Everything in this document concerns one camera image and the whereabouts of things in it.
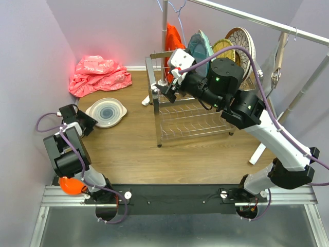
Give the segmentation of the yellow patterned dark plate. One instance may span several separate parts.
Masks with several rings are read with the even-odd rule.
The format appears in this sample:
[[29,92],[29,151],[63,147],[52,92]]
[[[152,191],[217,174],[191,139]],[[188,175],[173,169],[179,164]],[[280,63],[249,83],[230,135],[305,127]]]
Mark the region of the yellow patterned dark plate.
[[240,58],[240,55],[239,55],[239,53],[237,51],[235,52],[235,63],[238,66],[241,66],[241,58]]

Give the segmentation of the large floral brown-rim plate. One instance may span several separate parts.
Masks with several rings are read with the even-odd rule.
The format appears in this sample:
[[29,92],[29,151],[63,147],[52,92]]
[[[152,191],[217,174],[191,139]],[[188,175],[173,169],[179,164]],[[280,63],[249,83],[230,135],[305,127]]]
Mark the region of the large floral brown-rim plate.
[[[249,49],[248,52],[252,56],[252,59],[255,61],[255,58],[256,58],[255,44],[254,44],[254,41],[253,41],[250,33],[246,29],[245,29],[245,31],[247,32],[247,35],[248,35],[248,38],[249,38],[250,49]],[[247,74],[245,79],[243,78],[243,81],[245,81],[250,76],[251,71],[252,71],[252,68],[251,68],[251,63],[250,63],[248,74]]]

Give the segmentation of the woven bamboo tray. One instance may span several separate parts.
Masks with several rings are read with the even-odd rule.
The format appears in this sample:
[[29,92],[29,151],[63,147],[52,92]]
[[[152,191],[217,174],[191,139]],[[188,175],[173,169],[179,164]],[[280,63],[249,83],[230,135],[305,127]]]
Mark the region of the woven bamboo tray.
[[[212,50],[213,50],[213,53],[216,53],[224,48],[227,48],[227,47],[231,47],[233,46],[232,42],[228,39],[220,39],[218,40],[213,46],[212,46]],[[229,58],[231,59],[232,61],[235,62],[235,50],[234,49],[231,49],[229,51],[226,51],[218,56],[216,56],[217,58]]]

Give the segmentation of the white ringed grey plate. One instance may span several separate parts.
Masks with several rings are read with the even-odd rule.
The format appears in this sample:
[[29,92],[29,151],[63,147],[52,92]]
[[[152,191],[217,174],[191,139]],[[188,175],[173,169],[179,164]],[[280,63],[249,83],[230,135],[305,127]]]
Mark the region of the white ringed grey plate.
[[127,109],[115,98],[102,98],[90,106],[85,113],[97,121],[98,128],[111,128],[127,114]]

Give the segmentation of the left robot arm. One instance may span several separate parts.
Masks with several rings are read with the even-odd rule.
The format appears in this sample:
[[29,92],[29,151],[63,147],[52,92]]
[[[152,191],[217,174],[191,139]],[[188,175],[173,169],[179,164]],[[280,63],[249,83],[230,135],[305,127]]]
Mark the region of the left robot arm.
[[58,131],[43,139],[52,168],[60,178],[77,179],[82,182],[87,195],[96,202],[106,204],[115,198],[110,181],[92,167],[90,156],[82,142],[97,121],[69,104],[55,113],[62,118]]

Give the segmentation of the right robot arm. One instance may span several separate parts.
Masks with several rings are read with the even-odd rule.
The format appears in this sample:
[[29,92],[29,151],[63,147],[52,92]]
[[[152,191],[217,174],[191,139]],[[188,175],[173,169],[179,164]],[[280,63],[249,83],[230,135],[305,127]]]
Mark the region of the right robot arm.
[[319,150],[304,146],[285,132],[273,117],[266,100],[252,91],[240,90],[241,67],[228,58],[217,58],[210,63],[205,77],[194,68],[187,72],[175,68],[172,73],[178,73],[176,82],[156,86],[169,102],[175,102],[177,92],[193,96],[220,111],[221,117],[230,124],[256,137],[276,156],[267,167],[243,176],[236,189],[241,201],[247,202],[274,186],[295,189],[312,183],[315,171],[310,164],[317,160]]

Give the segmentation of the pale blue rectangular dish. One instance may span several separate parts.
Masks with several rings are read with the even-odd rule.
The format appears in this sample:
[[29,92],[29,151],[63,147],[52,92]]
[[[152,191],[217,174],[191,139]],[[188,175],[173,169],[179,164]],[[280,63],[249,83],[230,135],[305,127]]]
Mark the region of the pale blue rectangular dish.
[[204,41],[204,47],[207,51],[207,56],[212,56],[214,54],[213,49],[210,45],[209,39],[208,37],[205,35],[205,33],[202,30],[199,30],[198,33],[201,35],[201,37],[203,38]]

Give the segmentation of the teal scalloped plate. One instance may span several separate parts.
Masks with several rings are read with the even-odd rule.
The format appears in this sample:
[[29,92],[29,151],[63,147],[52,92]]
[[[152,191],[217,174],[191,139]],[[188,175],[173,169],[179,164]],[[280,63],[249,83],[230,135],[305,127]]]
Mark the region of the teal scalloped plate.
[[190,50],[191,55],[195,58],[196,63],[199,63],[208,57],[207,51],[204,47],[203,38],[198,32],[191,37],[188,49]]

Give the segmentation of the orange plate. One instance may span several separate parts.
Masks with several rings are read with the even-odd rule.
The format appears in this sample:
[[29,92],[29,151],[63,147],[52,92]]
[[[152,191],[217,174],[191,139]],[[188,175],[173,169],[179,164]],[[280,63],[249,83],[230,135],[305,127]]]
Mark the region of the orange plate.
[[86,186],[81,181],[74,178],[59,178],[59,185],[68,195],[79,195],[87,190]]

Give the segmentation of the small floral brown-rim plate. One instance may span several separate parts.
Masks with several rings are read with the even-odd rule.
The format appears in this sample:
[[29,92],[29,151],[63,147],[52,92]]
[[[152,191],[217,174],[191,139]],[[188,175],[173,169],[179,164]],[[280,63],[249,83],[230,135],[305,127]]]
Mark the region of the small floral brown-rim plate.
[[[234,46],[241,46],[245,48],[247,51],[249,51],[250,49],[247,32],[245,31],[245,29],[241,27],[235,27],[232,30],[230,30],[226,34],[225,38],[231,41],[231,43]],[[247,55],[243,51],[236,50],[236,52],[240,57],[240,67],[244,69],[243,78],[245,79],[249,71],[250,61]]]

